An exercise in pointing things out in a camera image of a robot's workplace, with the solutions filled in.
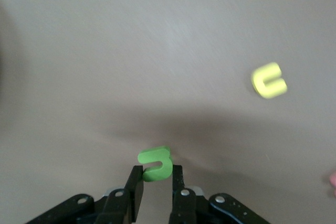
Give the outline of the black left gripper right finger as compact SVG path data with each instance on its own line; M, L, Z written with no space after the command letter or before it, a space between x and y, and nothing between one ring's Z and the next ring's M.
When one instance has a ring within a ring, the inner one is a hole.
M169 224L197 223L196 194L185 187L181 165L173 165L172 190L173 203Z

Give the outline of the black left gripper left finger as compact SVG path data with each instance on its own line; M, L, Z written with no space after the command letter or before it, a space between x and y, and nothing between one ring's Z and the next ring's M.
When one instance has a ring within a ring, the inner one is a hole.
M96 223L135 223L142 200L143 167L134 166L124 187L109 189L103 196Z

